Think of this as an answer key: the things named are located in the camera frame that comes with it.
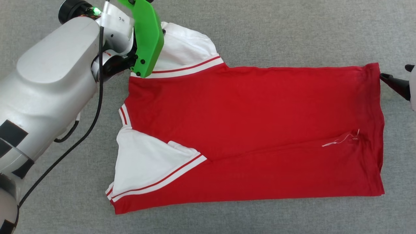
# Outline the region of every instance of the black tape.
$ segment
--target black tape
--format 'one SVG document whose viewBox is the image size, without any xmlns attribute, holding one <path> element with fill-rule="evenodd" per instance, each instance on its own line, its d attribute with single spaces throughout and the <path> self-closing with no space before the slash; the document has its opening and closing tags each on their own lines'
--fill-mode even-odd
<svg viewBox="0 0 416 234">
<path fill-rule="evenodd" d="M 14 170 L 12 173 L 18 176 L 19 178 L 23 179 L 30 168 L 33 166 L 34 162 L 32 160 L 27 160 L 22 166 L 18 169 Z"/>
<path fill-rule="evenodd" d="M 3 225 L 0 228 L 0 234 L 11 234 L 13 229 L 15 228 L 15 224 L 11 223 L 7 220 L 3 222 Z"/>
<path fill-rule="evenodd" d="M 12 147 L 9 144 L 0 139 L 0 158 L 5 156 L 11 149 Z"/>
<path fill-rule="evenodd" d="M 15 125 L 9 120 L 6 120 L 0 126 L 0 138 L 8 142 L 14 147 L 17 147 L 20 142 L 27 136 L 27 132 Z"/>
</svg>

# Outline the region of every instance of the black cylindrical joint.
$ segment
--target black cylindrical joint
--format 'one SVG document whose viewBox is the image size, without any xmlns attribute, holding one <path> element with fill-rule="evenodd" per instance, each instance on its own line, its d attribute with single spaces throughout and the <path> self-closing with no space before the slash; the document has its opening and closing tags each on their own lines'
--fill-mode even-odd
<svg viewBox="0 0 416 234">
<path fill-rule="evenodd" d="M 91 7 L 92 5 L 84 0 L 65 0 L 59 9 L 59 22 L 64 24 L 75 17 L 86 15 Z"/>
</svg>

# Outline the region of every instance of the black cable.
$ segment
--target black cable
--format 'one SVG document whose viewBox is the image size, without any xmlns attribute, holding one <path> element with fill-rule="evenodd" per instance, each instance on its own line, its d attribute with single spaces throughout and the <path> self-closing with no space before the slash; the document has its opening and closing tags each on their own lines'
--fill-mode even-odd
<svg viewBox="0 0 416 234">
<path fill-rule="evenodd" d="M 58 160 L 56 160 L 56 162 L 54 162 L 54 164 L 52 164 L 52 166 L 50 166 L 48 168 L 48 170 L 46 170 L 45 173 L 43 173 L 43 175 L 32 185 L 32 187 L 28 190 L 28 192 L 24 195 L 24 197 L 20 201 L 18 208 L 20 208 L 23 205 L 23 203 L 26 201 L 27 197 L 32 193 L 32 191 L 36 188 L 36 186 L 38 186 L 38 184 L 49 174 L 49 172 L 51 172 L 52 169 L 54 169 L 54 167 L 56 165 L 58 165 L 58 163 L 60 163 L 72 150 L 74 150 L 79 144 L 81 144 L 88 137 L 88 135 L 92 132 L 92 130 L 94 129 L 95 124 L 97 123 L 98 117 L 100 115 L 101 105 L 102 105 L 102 101 L 103 101 L 103 92 L 104 92 L 104 82 L 103 82 L 103 75 L 102 75 L 103 74 L 103 40 L 104 40 L 104 27 L 101 26 L 100 27 L 100 37 L 99 37 L 99 52 L 98 52 L 100 88 L 99 88 L 99 98 L 98 98 L 97 112 L 95 114 L 95 118 L 94 118 L 91 126 L 89 127 L 89 129 L 85 133 L 85 135 L 81 139 L 79 139 L 79 141 L 77 141 L 71 148 L 69 148 L 60 158 L 58 158 Z"/>
<path fill-rule="evenodd" d="M 54 142 L 56 142 L 56 143 L 62 143 L 62 142 L 64 142 L 64 141 L 66 141 L 66 140 L 68 140 L 68 138 L 74 133 L 74 131 L 77 129 L 77 126 L 78 126 L 78 124 L 79 124 L 79 120 L 76 120 L 75 121 L 75 123 L 74 123 L 74 125 L 72 126 L 72 128 L 69 130 L 69 132 L 62 138 L 62 139 L 58 139 L 58 138 L 56 138 L 55 140 L 54 140 Z"/>
</svg>

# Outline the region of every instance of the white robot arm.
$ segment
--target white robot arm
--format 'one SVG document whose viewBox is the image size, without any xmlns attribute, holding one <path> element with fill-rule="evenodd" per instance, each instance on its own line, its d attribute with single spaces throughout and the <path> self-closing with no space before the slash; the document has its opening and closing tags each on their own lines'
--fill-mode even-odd
<svg viewBox="0 0 416 234">
<path fill-rule="evenodd" d="M 0 234 L 12 233 L 17 225 L 26 173 L 77 119 L 97 82 L 102 95 L 103 82 L 144 61 L 137 55 L 134 20 L 108 2 L 101 12 L 84 0 L 66 0 L 59 20 L 63 25 L 0 80 Z M 157 58 L 160 51 L 153 52 Z M 146 65 L 153 69 L 154 64 Z"/>
</svg>

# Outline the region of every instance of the white thread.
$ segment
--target white thread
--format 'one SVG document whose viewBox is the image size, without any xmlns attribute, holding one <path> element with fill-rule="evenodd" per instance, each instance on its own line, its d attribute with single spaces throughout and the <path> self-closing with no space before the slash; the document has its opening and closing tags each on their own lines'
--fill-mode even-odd
<svg viewBox="0 0 416 234">
<path fill-rule="evenodd" d="M 354 135 L 352 135 L 351 133 L 350 134 L 348 134 L 341 142 L 337 142 L 337 140 L 339 140 L 339 139 L 336 139 L 334 142 L 331 142 L 331 143 L 328 143 L 328 144 L 324 144 L 324 145 L 322 145 L 322 147 L 325 147 L 325 146 L 330 146 L 330 145 L 332 145 L 332 144 L 340 144 L 340 143 L 343 143 L 349 136 L 352 136 L 353 137 L 353 139 L 354 140 L 358 140 L 358 138 L 357 138 L 357 136 L 358 136 L 358 134 L 360 133 L 360 129 L 358 129 L 358 132 L 357 132 L 357 135 L 356 136 L 354 136 Z"/>
</svg>

